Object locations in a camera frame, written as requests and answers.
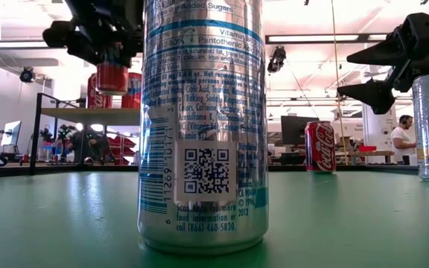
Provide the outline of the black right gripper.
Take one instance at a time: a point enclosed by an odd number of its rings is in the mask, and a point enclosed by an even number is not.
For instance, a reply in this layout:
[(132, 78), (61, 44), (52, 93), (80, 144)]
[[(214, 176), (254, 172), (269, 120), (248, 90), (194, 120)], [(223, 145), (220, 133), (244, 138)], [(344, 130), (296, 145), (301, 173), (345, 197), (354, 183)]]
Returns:
[[(395, 90), (407, 92), (417, 77), (429, 74), (429, 15), (408, 15), (384, 41), (349, 55), (347, 61), (392, 66), (388, 82)], [(376, 115), (386, 114), (395, 103), (392, 88), (384, 81), (371, 79), (362, 84), (341, 86), (337, 92), (370, 106)]]

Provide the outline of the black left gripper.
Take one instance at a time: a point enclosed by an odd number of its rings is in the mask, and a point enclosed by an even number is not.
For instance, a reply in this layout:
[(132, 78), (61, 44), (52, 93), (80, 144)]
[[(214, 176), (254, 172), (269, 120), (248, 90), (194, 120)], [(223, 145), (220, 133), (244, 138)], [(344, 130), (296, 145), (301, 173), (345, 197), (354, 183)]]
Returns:
[(96, 16), (94, 19), (73, 16), (68, 21), (56, 20), (42, 33), (52, 48), (67, 47), (67, 53), (94, 66), (101, 58), (94, 48), (120, 42), (120, 64), (130, 68), (132, 58), (142, 52), (143, 30), (141, 18), (124, 16)]

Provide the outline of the red Fanta can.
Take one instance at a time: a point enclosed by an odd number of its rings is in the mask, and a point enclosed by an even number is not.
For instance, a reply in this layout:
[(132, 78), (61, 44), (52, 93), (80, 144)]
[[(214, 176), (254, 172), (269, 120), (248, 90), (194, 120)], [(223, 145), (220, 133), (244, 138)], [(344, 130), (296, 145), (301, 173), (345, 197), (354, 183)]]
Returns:
[(127, 109), (139, 109), (141, 106), (142, 75), (129, 72), (127, 81), (127, 93), (121, 99), (121, 107)]
[(103, 95), (125, 95), (127, 93), (128, 68), (116, 63), (97, 65), (96, 90)]

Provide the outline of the red Coca-Cola can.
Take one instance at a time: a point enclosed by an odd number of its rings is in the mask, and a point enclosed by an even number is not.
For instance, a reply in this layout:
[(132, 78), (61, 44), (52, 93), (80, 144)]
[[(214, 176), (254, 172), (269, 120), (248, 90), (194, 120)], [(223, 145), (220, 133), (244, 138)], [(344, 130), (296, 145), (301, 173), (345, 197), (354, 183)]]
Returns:
[(87, 84), (86, 108), (103, 109), (112, 107), (112, 96), (102, 95), (96, 90), (96, 73), (91, 74)]
[(305, 165), (307, 172), (336, 171), (334, 129), (328, 121), (311, 121), (305, 128)]

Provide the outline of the silver blue Red Bull can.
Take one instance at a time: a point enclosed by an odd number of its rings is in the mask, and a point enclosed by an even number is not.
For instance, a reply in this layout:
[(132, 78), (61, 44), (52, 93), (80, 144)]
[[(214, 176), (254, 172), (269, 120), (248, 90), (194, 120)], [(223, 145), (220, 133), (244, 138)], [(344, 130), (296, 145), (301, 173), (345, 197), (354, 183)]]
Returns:
[(262, 0), (146, 0), (138, 230), (220, 255), (269, 224)]

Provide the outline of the thin yellow pole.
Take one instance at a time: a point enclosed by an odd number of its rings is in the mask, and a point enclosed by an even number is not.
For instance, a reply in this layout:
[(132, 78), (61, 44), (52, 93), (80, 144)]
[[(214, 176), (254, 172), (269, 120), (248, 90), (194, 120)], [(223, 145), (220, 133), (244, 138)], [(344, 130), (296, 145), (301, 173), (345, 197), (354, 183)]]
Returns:
[[(334, 0), (330, 0), (331, 2), (331, 18), (332, 18), (332, 28), (333, 28), (333, 40), (334, 40), (334, 60), (335, 60), (335, 73), (336, 73), (336, 83), (335, 86), (338, 88), (340, 85), (340, 76), (339, 76), (339, 62), (338, 62), (338, 52), (337, 52), (337, 29), (336, 29), (336, 21), (335, 21), (335, 9), (334, 9)], [(338, 117), (340, 122), (340, 143), (343, 147), (343, 156), (345, 160), (345, 165), (349, 165), (349, 156), (347, 155), (346, 143), (344, 141), (344, 127), (343, 127), (343, 117), (342, 117), (342, 109), (341, 109), (341, 96), (340, 93), (337, 93), (337, 108), (338, 108)]]

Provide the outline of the white cylindrical pillar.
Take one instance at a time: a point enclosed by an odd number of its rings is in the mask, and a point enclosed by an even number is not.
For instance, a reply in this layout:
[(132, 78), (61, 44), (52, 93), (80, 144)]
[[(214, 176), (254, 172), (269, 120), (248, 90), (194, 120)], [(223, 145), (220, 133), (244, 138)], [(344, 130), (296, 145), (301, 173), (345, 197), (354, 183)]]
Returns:
[(362, 105), (363, 143), (375, 146), (376, 150), (392, 150), (391, 132), (398, 124), (395, 105), (382, 115), (373, 113), (372, 108)]

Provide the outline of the person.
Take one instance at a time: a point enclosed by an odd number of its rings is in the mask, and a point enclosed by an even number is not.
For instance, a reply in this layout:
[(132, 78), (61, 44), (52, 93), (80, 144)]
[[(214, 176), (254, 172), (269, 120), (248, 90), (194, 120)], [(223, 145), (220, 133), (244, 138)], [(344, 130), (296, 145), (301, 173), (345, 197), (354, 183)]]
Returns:
[(93, 130), (76, 131), (69, 139), (67, 148), (74, 152), (74, 161), (79, 163), (90, 157), (92, 160), (102, 160), (106, 139)]
[(416, 143), (412, 142), (407, 134), (412, 125), (413, 117), (402, 115), (399, 118), (398, 126), (391, 133), (392, 151), (398, 165), (409, 165), (409, 156), (416, 152)]

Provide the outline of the wooden background table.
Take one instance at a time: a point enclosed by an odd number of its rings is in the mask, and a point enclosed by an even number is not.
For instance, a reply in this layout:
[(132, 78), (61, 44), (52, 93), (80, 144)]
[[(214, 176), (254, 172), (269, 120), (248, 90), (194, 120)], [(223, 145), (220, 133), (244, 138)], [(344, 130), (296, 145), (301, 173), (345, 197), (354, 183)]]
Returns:
[(383, 156), (384, 161), (389, 164), (391, 162), (391, 157), (394, 156), (393, 151), (389, 150), (373, 150), (373, 151), (350, 151), (348, 152), (348, 157), (351, 159), (352, 165), (359, 165), (361, 157), (370, 157), (370, 156)]

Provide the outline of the red storage bin rack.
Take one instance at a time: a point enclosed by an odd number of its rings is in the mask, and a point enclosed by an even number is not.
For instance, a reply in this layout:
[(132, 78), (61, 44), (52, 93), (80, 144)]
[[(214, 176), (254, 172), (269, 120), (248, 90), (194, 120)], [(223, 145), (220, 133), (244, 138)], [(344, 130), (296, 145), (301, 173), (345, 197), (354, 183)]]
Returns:
[(134, 157), (136, 143), (125, 136), (119, 135), (114, 138), (108, 137), (107, 141), (115, 165), (129, 165), (131, 161), (127, 160), (127, 157)]

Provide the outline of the black computer monitor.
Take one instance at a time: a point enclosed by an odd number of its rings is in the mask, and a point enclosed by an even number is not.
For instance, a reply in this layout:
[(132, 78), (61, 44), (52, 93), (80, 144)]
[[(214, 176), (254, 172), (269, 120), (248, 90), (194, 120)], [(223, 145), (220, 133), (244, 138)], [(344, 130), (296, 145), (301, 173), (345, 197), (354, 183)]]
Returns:
[(318, 118), (283, 115), (281, 117), (283, 145), (301, 145), (305, 143), (305, 128), (309, 122)]

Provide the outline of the small white monitor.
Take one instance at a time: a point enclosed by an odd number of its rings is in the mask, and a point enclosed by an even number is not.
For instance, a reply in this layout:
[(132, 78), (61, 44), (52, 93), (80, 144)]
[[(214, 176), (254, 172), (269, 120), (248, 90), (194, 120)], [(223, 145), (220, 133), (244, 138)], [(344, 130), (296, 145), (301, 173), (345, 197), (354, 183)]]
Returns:
[(19, 132), (21, 128), (21, 121), (13, 121), (6, 123), (3, 130), (1, 139), (1, 146), (16, 146), (19, 139)]

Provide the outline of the wooden shelf black metal frame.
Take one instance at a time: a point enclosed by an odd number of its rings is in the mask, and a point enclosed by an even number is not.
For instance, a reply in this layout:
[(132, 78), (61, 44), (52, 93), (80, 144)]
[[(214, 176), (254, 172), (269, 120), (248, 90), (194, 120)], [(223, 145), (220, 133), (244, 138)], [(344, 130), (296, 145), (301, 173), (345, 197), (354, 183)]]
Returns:
[(107, 126), (140, 126), (140, 111), (136, 109), (85, 109), (59, 100), (46, 93), (36, 94), (36, 110), (34, 117), (34, 129), (32, 133), (32, 145), (29, 162), (29, 174), (36, 174), (36, 153), (39, 141), (39, 127), (42, 115), (55, 119), (54, 133), (58, 130), (58, 119), (72, 123), (82, 123), (83, 130), (88, 130), (93, 124), (101, 124), (104, 127), (104, 133), (107, 133)]

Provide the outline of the black table frame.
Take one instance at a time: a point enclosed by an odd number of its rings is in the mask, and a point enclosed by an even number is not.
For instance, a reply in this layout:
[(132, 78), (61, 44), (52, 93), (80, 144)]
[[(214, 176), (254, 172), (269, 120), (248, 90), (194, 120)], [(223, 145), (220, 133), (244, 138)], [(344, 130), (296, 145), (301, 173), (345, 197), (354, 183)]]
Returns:
[[(71, 172), (137, 172), (137, 166), (80, 166), (80, 165), (48, 165), (31, 169), (29, 166), (0, 167), (0, 177), (30, 176), (40, 174), (71, 173)], [(385, 173), (418, 174), (419, 168), (407, 165), (340, 165), (337, 171), (369, 171)]]

